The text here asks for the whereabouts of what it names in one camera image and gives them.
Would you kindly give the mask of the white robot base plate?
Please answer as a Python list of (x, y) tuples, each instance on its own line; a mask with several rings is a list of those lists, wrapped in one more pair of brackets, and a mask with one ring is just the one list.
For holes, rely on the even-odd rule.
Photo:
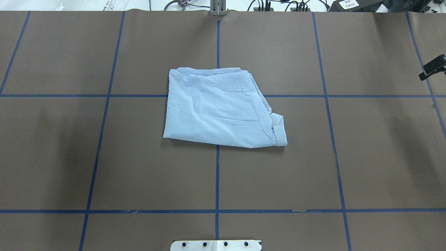
[(171, 251), (261, 251), (260, 240), (183, 240), (174, 241)]

